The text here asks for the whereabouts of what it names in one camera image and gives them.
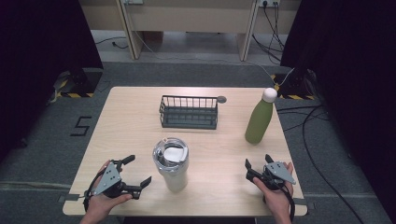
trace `wooden tabletop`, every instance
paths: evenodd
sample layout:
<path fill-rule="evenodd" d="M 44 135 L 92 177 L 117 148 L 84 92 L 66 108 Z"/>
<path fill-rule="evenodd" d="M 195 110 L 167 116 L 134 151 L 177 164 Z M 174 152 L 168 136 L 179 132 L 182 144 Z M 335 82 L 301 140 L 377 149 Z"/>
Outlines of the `wooden tabletop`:
<path fill-rule="evenodd" d="M 121 160 L 135 155 L 133 162 L 122 166 L 122 181 L 139 185 L 152 176 L 139 200 L 131 200 L 113 208 L 118 216 L 187 216 L 187 217 L 262 217 L 271 212 L 262 202 L 262 193 L 246 180 L 245 159 L 262 172 L 264 156 L 274 161 L 291 161 L 290 152 L 274 110 L 262 142 L 253 146 L 244 134 L 254 106 L 260 101 L 262 88 L 185 88 L 185 87 L 116 87 L 108 95 L 102 114 L 92 134 L 78 169 L 70 194 L 88 188 L 107 160 Z M 219 104 L 216 130 L 163 128 L 160 123 L 160 102 L 163 95 L 225 96 Z M 165 185 L 153 159 L 152 150 L 164 137 L 177 137 L 190 151 L 188 185 L 173 193 Z M 294 198 L 302 199 L 298 170 L 293 173 Z M 85 214 L 83 199 L 67 201 L 64 213 Z M 307 212 L 305 205 L 296 205 L 296 216 Z"/>

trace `hand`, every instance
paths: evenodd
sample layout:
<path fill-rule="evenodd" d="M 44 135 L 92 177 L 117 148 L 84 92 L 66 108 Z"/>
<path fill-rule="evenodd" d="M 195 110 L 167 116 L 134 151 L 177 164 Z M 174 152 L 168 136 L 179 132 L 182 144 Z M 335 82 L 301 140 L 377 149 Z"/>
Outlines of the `hand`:
<path fill-rule="evenodd" d="M 110 161 L 105 162 L 105 164 L 102 166 L 102 168 L 99 170 L 101 172 L 102 170 L 106 169 Z M 96 186 L 99 184 L 101 180 L 101 176 L 95 181 L 93 187 L 96 188 Z M 85 214 L 85 216 L 82 218 L 80 224 L 93 224 L 93 223 L 99 223 L 100 221 L 103 221 L 108 214 L 110 213 L 111 209 L 115 207 L 116 205 L 120 203 L 125 203 L 126 201 L 132 199 L 131 194 L 122 194 L 121 196 L 111 199 L 108 198 L 106 195 L 99 194 L 92 196 L 90 199 L 90 206 L 88 207 L 88 211 Z"/>
<path fill-rule="evenodd" d="M 291 162 L 286 164 L 284 162 L 286 169 L 288 169 L 289 173 L 292 174 L 293 172 L 293 165 Z M 270 190 L 268 189 L 264 183 L 260 181 L 259 178 L 253 178 L 254 184 L 264 193 L 265 201 L 268 208 L 274 215 L 276 223 L 291 223 L 290 221 L 290 212 L 289 207 L 290 203 L 289 200 L 286 198 L 286 195 L 281 190 Z M 290 195 L 293 195 L 293 186 L 289 181 L 285 181 L 285 187 L 288 188 Z"/>

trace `green bottle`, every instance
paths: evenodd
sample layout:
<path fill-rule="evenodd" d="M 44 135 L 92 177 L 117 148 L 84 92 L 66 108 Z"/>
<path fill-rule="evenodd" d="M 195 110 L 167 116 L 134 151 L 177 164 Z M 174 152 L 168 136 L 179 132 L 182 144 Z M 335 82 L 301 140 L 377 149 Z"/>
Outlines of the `green bottle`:
<path fill-rule="evenodd" d="M 256 107 L 254 107 L 250 121 L 248 122 L 247 131 L 245 132 L 245 138 L 249 143 L 259 144 L 262 140 L 272 118 L 274 100 L 276 97 L 277 92 L 275 89 L 264 89 L 262 99 Z"/>

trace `gray floor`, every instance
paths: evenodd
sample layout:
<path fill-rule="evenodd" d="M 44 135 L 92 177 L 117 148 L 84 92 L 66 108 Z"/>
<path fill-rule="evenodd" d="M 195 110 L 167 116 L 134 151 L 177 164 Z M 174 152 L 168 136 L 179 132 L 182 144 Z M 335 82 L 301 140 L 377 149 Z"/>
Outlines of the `gray floor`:
<path fill-rule="evenodd" d="M 92 33 L 96 42 L 123 35 L 122 32 Z M 271 36 L 260 35 L 258 38 L 268 45 Z M 43 112 L 27 136 L 28 146 L 14 149 L 0 165 L 0 223 L 80 221 L 80 217 L 63 214 L 60 198 L 67 194 L 73 183 L 111 87 L 265 87 L 271 85 L 268 74 L 290 70 L 277 67 L 255 43 L 251 44 L 248 62 L 241 63 L 235 35 L 165 33 L 163 43 L 148 44 L 154 52 L 145 49 L 138 61 L 131 60 L 128 49 L 113 47 L 112 41 L 126 46 L 122 38 L 97 45 L 105 62 L 105 70 L 94 96 L 58 98 Z M 308 105 L 320 105 L 320 101 L 276 101 L 278 110 Z M 325 108 L 321 107 L 315 112 L 316 117 L 305 124 L 308 151 L 304 147 L 301 124 L 311 110 L 278 112 L 309 208 L 308 214 L 295 218 L 294 223 L 359 223 L 319 175 L 312 162 L 350 203 L 364 223 L 390 223 L 360 167 L 348 157 L 347 147 L 337 134 L 333 122 L 328 120 L 331 116 L 328 116 Z M 84 125 L 90 126 L 90 129 L 86 136 L 72 137 L 70 133 L 78 132 L 75 124 L 80 116 L 92 117 L 84 120 Z M 271 217 L 259 217 L 257 221 L 274 223 Z M 119 223 L 119 220 L 109 217 L 106 223 Z"/>

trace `black wire basket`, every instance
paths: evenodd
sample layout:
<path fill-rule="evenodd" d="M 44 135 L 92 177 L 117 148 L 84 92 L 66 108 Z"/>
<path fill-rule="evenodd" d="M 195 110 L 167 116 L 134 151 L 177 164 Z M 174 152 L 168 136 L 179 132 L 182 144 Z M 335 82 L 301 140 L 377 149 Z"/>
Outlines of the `black wire basket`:
<path fill-rule="evenodd" d="M 163 128 L 216 129 L 218 97 L 163 95 L 160 105 Z"/>

